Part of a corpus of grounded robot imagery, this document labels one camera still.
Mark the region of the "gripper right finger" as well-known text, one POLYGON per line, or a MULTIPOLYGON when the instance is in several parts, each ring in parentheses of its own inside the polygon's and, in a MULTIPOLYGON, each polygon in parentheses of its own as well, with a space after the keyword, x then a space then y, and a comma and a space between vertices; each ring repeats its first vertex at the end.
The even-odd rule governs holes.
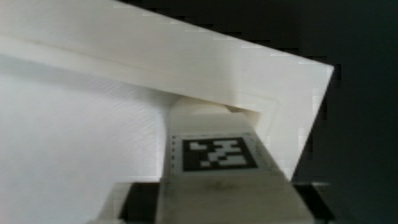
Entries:
POLYGON ((299 182, 294 187, 311 211, 315 224, 336 224, 336 215, 326 196, 329 185, 326 183, 299 182))

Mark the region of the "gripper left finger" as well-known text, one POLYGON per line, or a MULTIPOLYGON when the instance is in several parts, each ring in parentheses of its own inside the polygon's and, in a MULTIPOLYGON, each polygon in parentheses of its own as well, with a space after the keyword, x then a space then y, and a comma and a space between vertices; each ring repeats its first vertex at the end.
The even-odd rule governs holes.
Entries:
POLYGON ((159 182, 114 184, 98 217, 88 224, 155 224, 159 182))

